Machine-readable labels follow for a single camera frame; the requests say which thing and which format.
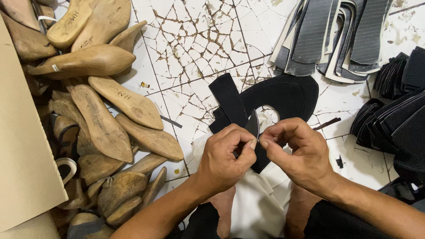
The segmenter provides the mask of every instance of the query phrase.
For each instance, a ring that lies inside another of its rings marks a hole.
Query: fingernail
[[[251,146],[252,149],[255,150],[255,147],[257,146],[257,140],[253,139],[249,145]]]
[[[269,142],[265,139],[260,140],[261,146],[263,146],[264,149],[267,149],[267,146],[269,146]]]

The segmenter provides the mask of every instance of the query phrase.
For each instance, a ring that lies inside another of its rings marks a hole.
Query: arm
[[[244,146],[236,159],[233,151],[240,143]],[[257,159],[256,144],[255,136],[234,124],[211,136],[198,172],[128,220],[111,239],[165,238],[197,206],[228,190],[245,175]]]
[[[294,153],[278,145],[288,143]],[[362,218],[395,238],[423,238],[425,214],[381,192],[343,178],[332,170],[326,140],[302,119],[286,119],[260,138],[268,158],[298,186]]]

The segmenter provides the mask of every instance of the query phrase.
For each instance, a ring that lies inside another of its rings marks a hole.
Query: cracked tile floor
[[[401,51],[410,54],[416,46],[425,47],[424,0],[394,0],[382,38],[383,60]],[[218,103],[208,85],[218,76],[230,73],[240,92],[273,77],[268,58],[281,34],[295,0],[132,0],[130,26],[146,20],[148,25],[136,39],[137,56],[131,72],[118,79],[126,88],[147,96],[160,113],[182,128],[164,122],[164,130],[179,141],[184,161],[165,162],[167,183],[159,196],[184,182],[196,172],[193,142],[208,132]],[[59,0],[56,17],[66,12],[68,3]],[[343,159],[341,174],[379,189],[398,177],[392,167],[394,155],[355,144],[350,126],[364,103],[377,97],[374,78],[366,84],[332,83],[320,73],[313,75],[319,85],[313,128],[335,117],[342,121],[320,130],[334,159]],[[119,110],[110,107],[115,116]],[[279,116],[269,107],[274,122]],[[135,160],[147,155],[138,152]]]

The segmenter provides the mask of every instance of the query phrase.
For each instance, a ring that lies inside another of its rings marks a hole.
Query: hand
[[[236,159],[233,151],[243,145]],[[205,144],[199,170],[195,174],[200,189],[215,195],[234,186],[255,163],[257,139],[246,129],[231,124],[211,136]]]
[[[326,140],[302,119],[285,119],[268,127],[259,141],[267,157],[298,186],[316,195],[335,188]],[[288,143],[293,154],[285,153],[278,143]]]

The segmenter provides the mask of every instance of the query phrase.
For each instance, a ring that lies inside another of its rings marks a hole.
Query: black shorts
[[[166,239],[220,239],[217,235],[219,218],[210,202],[202,204],[190,216],[185,230],[177,228]],[[318,202],[310,211],[304,234],[306,239],[391,238],[325,200]]]

